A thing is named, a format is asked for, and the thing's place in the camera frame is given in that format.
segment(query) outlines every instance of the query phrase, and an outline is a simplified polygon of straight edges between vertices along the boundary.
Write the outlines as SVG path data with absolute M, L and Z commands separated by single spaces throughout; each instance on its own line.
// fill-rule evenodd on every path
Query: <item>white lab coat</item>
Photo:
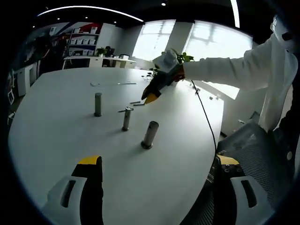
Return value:
M 206 58 L 184 63 L 183 68 L 187 79 L 228 84 L 245 90 L 268 87 L 259 125 L 269 131 L 274 130 L 280 120 L 298 62 L 272 34 L 264 44 L 246 51 L 243 58 Z M 299 167 L 299 154 L 298 141 L 295 171 Z

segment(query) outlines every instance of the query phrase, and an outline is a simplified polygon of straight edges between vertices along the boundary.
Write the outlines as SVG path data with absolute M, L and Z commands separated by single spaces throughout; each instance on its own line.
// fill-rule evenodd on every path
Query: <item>metal peg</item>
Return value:
M 101 96 L 102 93 L 96 93 L 95 94 L 95 113 L 94 116 L 102 116 L 102 112 L 101 112 Z
M 144 149 L 150 149 L 153 146 L 153 140 L 155 137 L 155 134 L 158 130 L 159 124 L 155 121 L 151 121 L 149 123 L 146 135 L 144 137 L 144 140 L 141 142 L 141 146 Z
M 124 115 L 124 122 L 123 122 L 123 127 L 122 127 L 123 131 L 128 131 L 129 130 L 128 126 L 129 126 L 131 111 L 132 111 L 132 108 L 126 107 L 125 115 Z

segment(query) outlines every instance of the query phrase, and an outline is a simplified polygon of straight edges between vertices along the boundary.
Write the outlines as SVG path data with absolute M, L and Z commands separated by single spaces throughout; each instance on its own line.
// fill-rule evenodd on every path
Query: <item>black cable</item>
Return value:
M 213 137 L 213 139 L 214 139 L 214 144 L 215 144 L 215 154 L 216 154 L 216 153 L 217 153 L 217 145 L 216 145 L 216 140 L 215 140 L 214 132 L 212 131 L 212 128 L 211 128 L 211 125 L 210 125 L 210 121 L 209 121 L 208 118 L 207 118 L 206 111 L 205 111 L 204 106 L 203 106 L 203 103 L 202 103 L 202 101 L 201 101 L 201 99 L 200 99 L 199 92 L 197 91 L 196 85 L 194 84 L 194 81 L 193 81 L 193 80 L 191 80 L 191 81 L 192 81 L 192 84 L 193 84 L 193 86 L 194 86 L 194 88 L 195 88 L 195 90 L 196 90 L 196 94 L 197 94 L 197 96 L 198 96 L 198 98 L 199 98 L 199 100 L 200 100 L 200 102 L 201 102 L 201 105 L 202 105 L 202 108 L 203 108 L 205 117 L 206 117 L 207 122 L 208 122 L 208 125 L 209 125 L 209 127 L 210 127 L 210 131 L 211 131 L 212 137 Z

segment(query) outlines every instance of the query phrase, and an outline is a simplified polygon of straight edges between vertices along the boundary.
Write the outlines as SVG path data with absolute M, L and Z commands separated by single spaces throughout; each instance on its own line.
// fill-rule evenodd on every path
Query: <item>ceiling light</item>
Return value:
M 102 8 L 102 7 L 96 7 L 96 6 L 64 6 L 64 7 L 53 8 L 53 9 L 47 10 L 45 12 L 42 12 L 42 13 L 38 14 L 37 16 L 43 15 L 45 13 L 50 13 L 50 12 L 53 12 L 53 11 L 56 11 L 56 10 L 60 10 L 60 9 L 66 9 L 66 8 L 94 8 L 94 9 L 102 9 L 102 10 L 110 11 L 110 12 L 113 12 L 113 13 L 119 13 L 119 14 L 128 16 L 130 18 L 136 19 L 136 20 L 138 20 L 140 22 L 144 22 L 144 20 L 136 18 L 136 17 L 134 17 L 132 15 L 128 15 L 126 13 L 119 12 L 119 11 L 116 11 L 116 10 L 112 10 L 112 9 L 109 9 L 109 8 Z
M 231 1 L 232 9 L 233 9 L 235 27 L 240 28 L 240 17 L 239 17 L 238 4 L 237 4 L 236 0 L 230 0 L 230 1 Z

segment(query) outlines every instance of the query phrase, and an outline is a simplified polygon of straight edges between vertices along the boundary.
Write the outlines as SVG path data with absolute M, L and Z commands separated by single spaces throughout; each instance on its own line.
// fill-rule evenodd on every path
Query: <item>small metal part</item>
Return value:
M 126 84 L 136 84 L 136 83 L 131 83 L 131 82 L 127 82 L 127 83 L 117 83 L 117 85 L 126 85 Z
M 130 106 L 127 106 L 126 108 L 128 108 L 129 110 L 133 111 L 134 108 L 131 108 Z M 123 113 L 126 111 L 126 108 L 124 110 L 118 111 L 118 113 Z
M 144 149 L 150 149 L 153 146 L 153 140 L 155 137 L 155 134 L 158 130 L 159 124 L 155 121 L 151 121 L 149 123 L 146 135 L 144 137 L 144 140 L 141 142 L 141 146 Z
M 125 109 L 125 115 L 124 115 L 124 122 L 123 122 L 123 131 L 128 131 L 129 128 L 129 120 L 130 120 L 130 114 L 131 114 L 132 108 L 131 107 L 126 107 Z
M 95 94 L 95 113 L 94 116 L 96 117 L 100 117 L 102 116 L 102 112 L 101 112 L 101 96 L 102 93 L 96 93 Z
M 195 92 L 195 95 L 198 94 L 199 91 L 200 91 L 200 88 L 197 88 L 197 89 L 196 89 L 196 92 Z
M 137 101 L 137 102 L 131 102 L 131 103 L 129 103 L 129 104 L 134 104 L 134 103 L 140 103 L 141 101 Z

